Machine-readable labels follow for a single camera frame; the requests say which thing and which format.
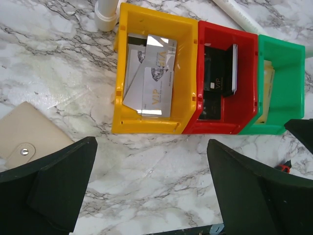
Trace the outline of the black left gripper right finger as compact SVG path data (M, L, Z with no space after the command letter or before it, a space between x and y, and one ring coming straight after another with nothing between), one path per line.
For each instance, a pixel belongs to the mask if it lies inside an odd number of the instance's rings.
M312 180L281 172L210 139L208 164L228 235L311 235Z

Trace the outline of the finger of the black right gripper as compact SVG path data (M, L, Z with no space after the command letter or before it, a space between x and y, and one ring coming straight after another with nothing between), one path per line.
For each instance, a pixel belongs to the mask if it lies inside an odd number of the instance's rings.
M310 152L313 152L313 119L291 119L284 125Z

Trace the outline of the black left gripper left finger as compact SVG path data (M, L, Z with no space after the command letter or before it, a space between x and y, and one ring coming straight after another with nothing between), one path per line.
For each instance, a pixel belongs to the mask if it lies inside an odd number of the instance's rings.
M1 234L69 234L97 151L85 137L55 153L0 174Z

